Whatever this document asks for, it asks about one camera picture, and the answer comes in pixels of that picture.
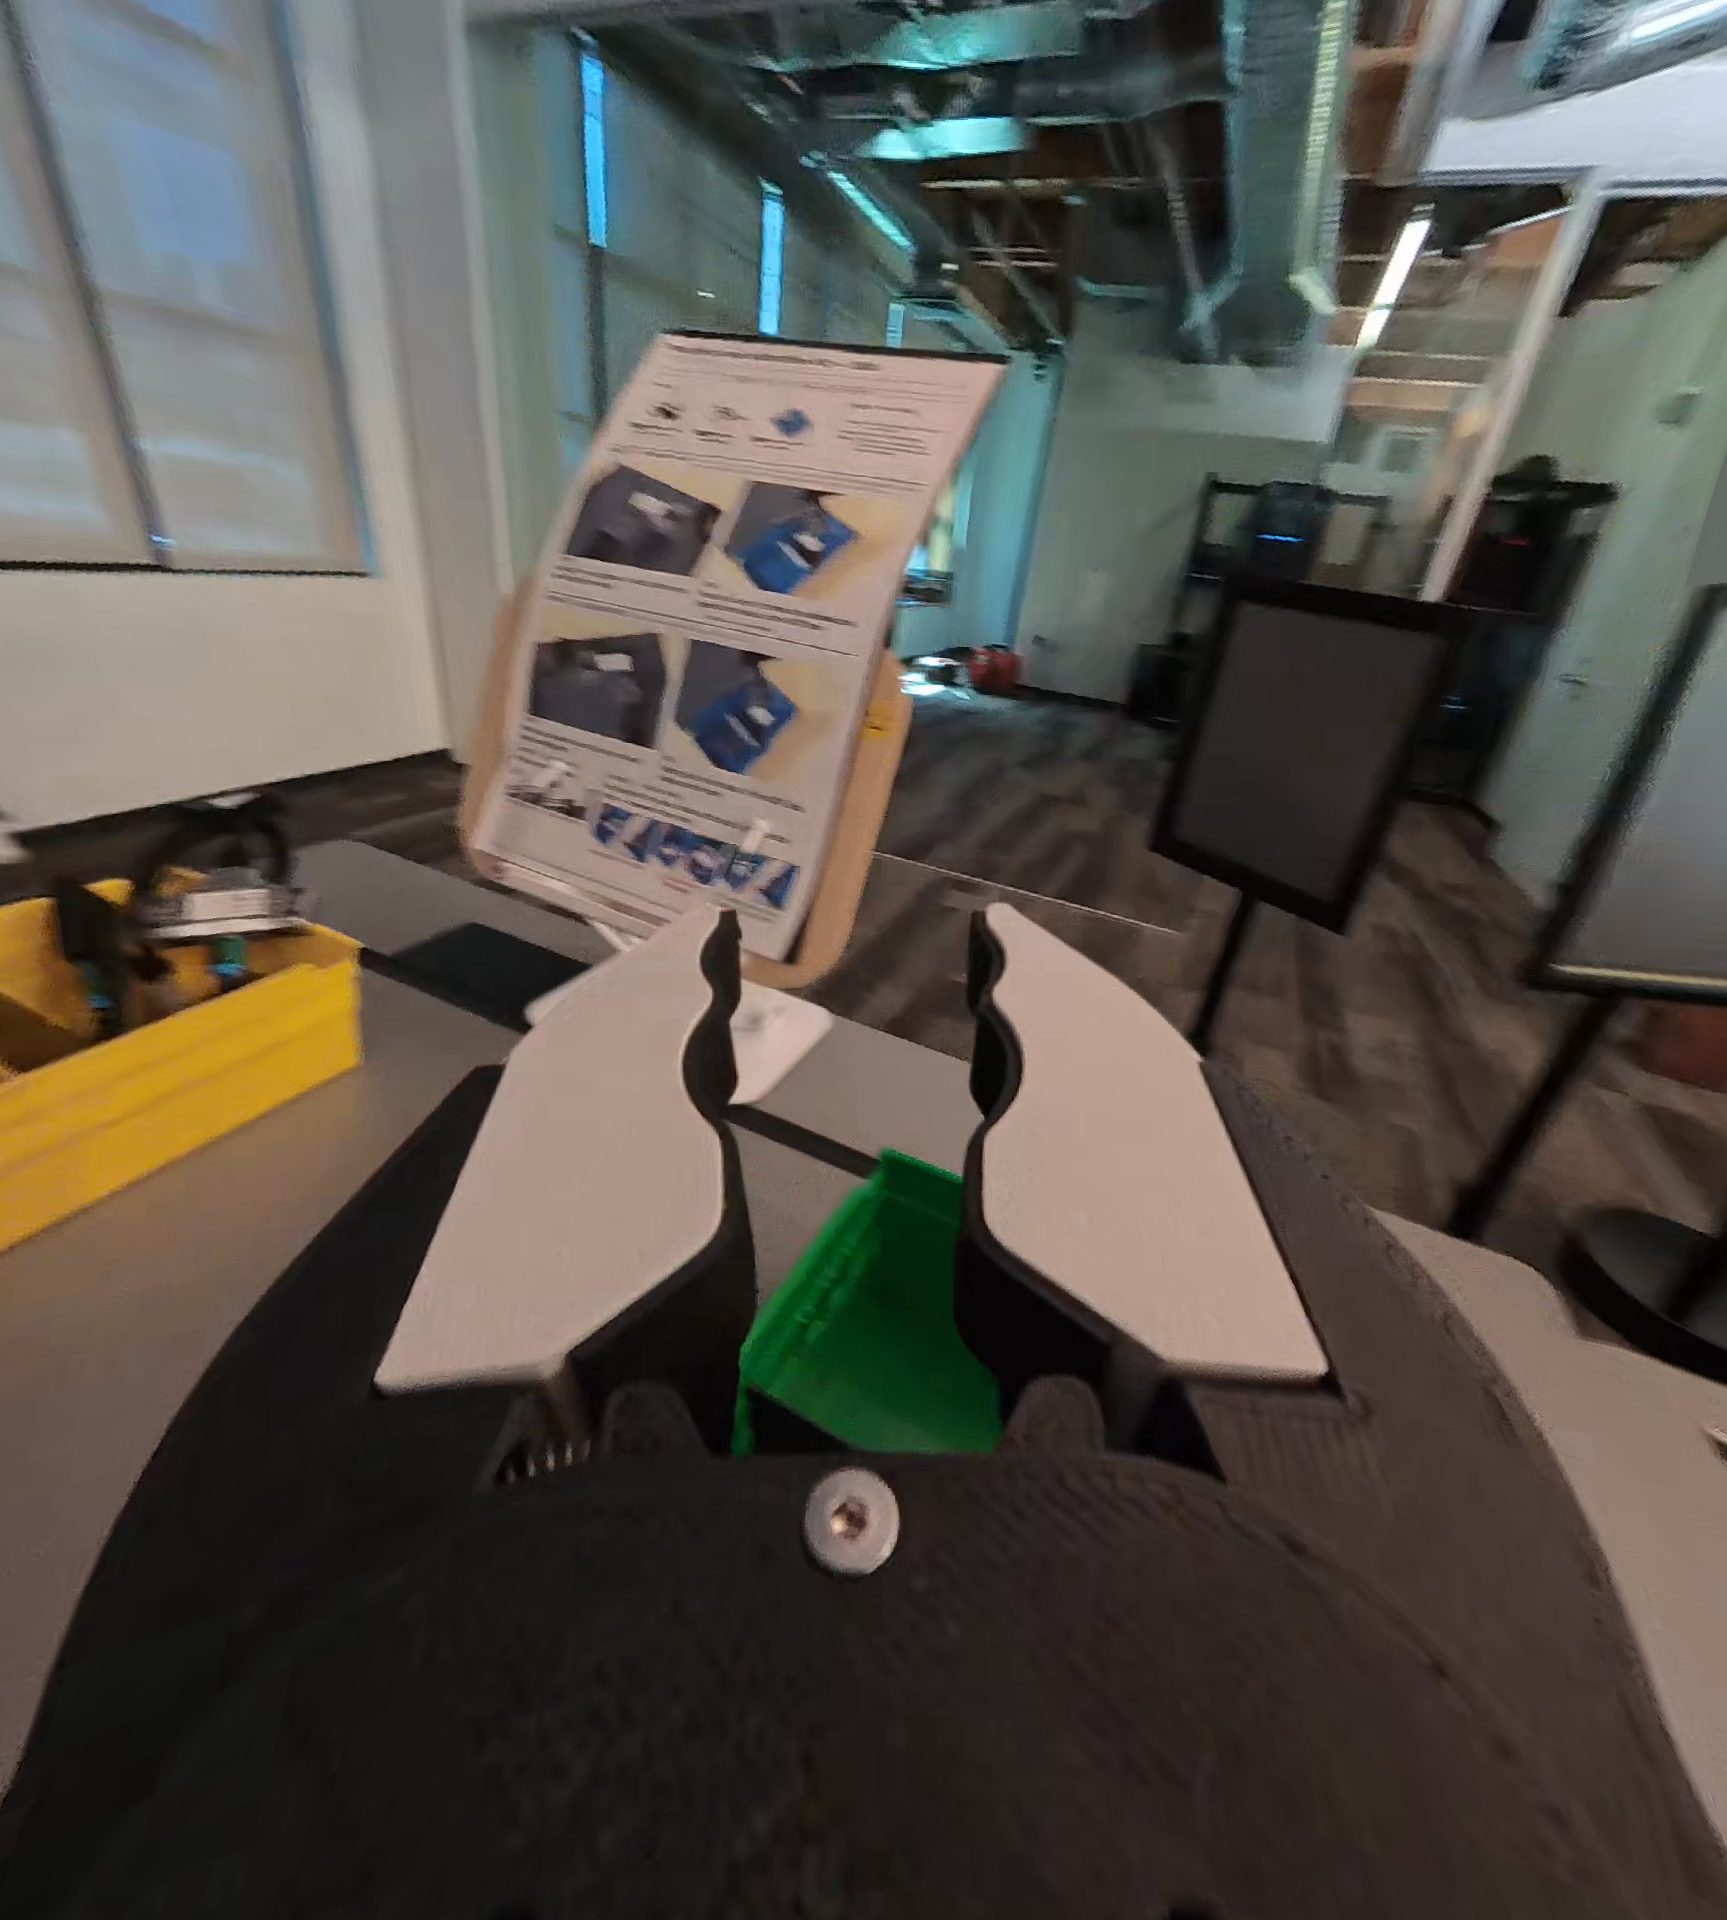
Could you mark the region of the dark flat mat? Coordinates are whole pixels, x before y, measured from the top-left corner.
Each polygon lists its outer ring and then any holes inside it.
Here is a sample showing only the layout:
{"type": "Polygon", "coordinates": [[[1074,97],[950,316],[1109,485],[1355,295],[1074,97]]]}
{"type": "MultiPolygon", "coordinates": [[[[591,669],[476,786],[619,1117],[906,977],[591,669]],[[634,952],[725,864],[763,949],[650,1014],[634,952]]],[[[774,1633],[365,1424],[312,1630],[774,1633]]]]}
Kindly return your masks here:
{"type": "Polygon", "coordinates": [[[476,1019],[518,1035],[535,1000],[588,973],[585,957],[542,946],[501,927],[466,922],[428,932],[406,946],[361,946],[367,973],[410,986],[476,1019]]]}

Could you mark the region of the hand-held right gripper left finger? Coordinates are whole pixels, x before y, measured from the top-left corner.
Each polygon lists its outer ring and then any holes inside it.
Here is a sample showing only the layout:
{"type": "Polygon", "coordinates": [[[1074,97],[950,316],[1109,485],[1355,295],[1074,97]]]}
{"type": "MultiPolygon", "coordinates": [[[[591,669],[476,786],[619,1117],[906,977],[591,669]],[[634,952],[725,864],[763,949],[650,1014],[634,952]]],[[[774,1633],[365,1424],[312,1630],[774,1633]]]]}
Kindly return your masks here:
{"type": "Polygon", "coordinates": [[[594,1377],[749,1236],[735,910],[689,910],[539,998],[375,1364],[382,1392],[594,1377]]]}

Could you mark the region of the green plastic bin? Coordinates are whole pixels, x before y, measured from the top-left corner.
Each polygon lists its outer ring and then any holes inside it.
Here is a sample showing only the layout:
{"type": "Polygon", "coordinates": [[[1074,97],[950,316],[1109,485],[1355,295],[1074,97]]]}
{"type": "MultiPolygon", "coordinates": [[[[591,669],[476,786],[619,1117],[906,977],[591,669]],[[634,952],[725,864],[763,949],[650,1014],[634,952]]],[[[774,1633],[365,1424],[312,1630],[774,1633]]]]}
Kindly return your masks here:
{"type": "Polygon", "coordinates": [[[961,1176],[882,1152],[758,1309],[735,1454],[988,1454],[999,1391],[952,1318],[961,1176]]]}

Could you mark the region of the black braided cable green plug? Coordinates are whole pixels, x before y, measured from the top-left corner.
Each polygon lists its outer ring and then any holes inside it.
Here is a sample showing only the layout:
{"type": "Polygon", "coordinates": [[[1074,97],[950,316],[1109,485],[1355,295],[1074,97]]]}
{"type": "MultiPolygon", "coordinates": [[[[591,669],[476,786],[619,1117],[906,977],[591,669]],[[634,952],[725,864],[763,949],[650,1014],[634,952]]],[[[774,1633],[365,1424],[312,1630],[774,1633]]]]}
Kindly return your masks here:
{"type": "Polygon", "coordinates": [[[218,880],[277,880],[301,889],[289,810],[275,791],[180,802],[135,858],[128,892],[109,900],[79,880],[53,882],[55,949],[75,976],[89,1037],[114,1039],[144,1019],[256,981],[264,939],[177,941],[163,936],[172,900],[218,880]]]}

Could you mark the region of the yellow plastic bin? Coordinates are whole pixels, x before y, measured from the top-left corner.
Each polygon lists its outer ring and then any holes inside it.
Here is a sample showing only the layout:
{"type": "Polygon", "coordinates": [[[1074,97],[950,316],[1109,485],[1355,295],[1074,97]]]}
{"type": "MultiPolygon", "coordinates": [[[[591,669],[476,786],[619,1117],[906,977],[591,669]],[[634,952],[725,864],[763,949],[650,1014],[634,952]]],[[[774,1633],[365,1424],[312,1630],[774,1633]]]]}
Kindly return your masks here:
{"type": "Polygon", "coordinates": [[[0,1253],[354,1070],[360,949],[322,925],[252,941],[228,994],[180,949],[183,1007],[95,1039],[53,908],[0,904],[0,1253]]]}

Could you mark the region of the black sign stand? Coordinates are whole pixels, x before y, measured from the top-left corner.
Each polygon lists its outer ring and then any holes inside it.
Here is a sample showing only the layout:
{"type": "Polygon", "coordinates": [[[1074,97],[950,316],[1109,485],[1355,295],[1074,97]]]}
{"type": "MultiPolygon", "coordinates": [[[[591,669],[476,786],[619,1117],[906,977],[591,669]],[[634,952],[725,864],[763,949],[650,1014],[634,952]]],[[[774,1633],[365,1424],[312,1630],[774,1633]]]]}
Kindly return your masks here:
{"type": "Polygon", "coordinates": [[[1150,848],[1234,892],[1188,1042],[1209,1053],[1258,908],[1344,932],[1409,795],[1474,610],[1237,578],[1187,684],[1150,848]]]}
{"type": "MultiPolygon", "coordinates": [[[[1727,585],[1698,592],[1522,984],[1576,994],[1578,1011],[1454,1199],[1446,1228],[1468,1241],[1627,1004],[1727,1011],[1727,585]]],[[[1698,1231],[1587,1210],[1562,1238],[1559,1280],[1638,1354],[1727,1386],[1727,1215],[1698,1231]]]]}

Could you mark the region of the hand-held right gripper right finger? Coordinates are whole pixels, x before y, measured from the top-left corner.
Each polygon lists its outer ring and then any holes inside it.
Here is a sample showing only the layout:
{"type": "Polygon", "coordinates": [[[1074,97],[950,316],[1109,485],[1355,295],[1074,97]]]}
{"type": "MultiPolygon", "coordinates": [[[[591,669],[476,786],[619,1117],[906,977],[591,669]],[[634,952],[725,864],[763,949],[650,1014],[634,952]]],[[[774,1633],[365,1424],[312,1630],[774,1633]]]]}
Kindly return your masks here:
{"type": "Polygon", "coordinates": [[[1013,904],[969,922],[976,1253],[1167,1377],[1314,1384],[1328,1354],[1196,1047],[1013,904]]]}

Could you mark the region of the instruction sheet on wooden board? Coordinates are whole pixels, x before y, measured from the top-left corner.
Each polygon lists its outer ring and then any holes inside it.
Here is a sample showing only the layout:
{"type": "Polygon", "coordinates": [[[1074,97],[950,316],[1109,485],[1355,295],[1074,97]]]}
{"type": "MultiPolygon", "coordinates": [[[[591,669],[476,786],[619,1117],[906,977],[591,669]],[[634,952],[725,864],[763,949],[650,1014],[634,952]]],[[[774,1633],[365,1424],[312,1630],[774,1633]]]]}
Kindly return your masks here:
{"type": "Polygon", "coordinates": [[[487,669],[462,844],[610,927],[731,908],[811,949],[909,562],[1007,360],[662,330],[487,669]]]}

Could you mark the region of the white stand base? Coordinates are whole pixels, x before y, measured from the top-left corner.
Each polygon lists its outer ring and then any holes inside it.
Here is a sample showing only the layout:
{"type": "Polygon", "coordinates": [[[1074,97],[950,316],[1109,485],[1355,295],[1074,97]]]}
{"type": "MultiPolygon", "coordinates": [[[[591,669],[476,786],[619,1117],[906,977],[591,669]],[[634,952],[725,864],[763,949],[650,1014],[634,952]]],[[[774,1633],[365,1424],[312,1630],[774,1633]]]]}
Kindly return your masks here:
{"type": "Polygon", "coordinates": [[[704,1116],[758,1106],[828,1042],[832,1016],[807,1000],[739,984],[724,1007],[709,977],[678,977],[645,1014],[666,1046],[676,1089],[704,1116]]]}

